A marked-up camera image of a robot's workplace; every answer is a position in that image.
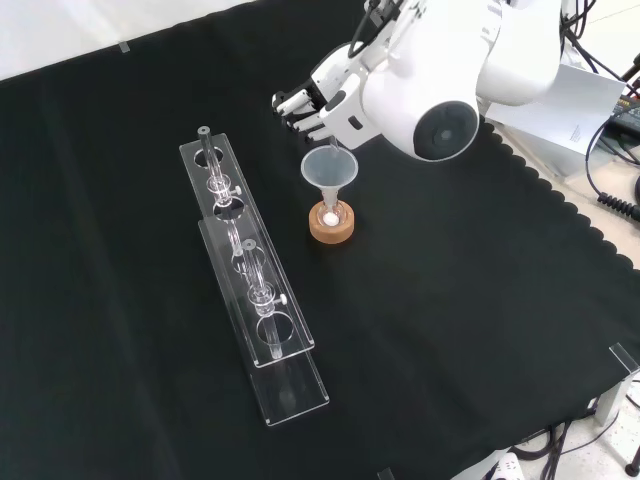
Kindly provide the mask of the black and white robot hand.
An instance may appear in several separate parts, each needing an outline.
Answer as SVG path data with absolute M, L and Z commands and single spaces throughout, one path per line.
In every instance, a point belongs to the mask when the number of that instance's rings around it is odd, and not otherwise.
M 348 56 L 344 43 L 323 58 L 309 79 L 272 97 L 274 112 L 286 126 L 309 142 L 335 138 L 353 150 L 380 134 L 367 119 L 362 90 L 367 71 L 359 56 Z

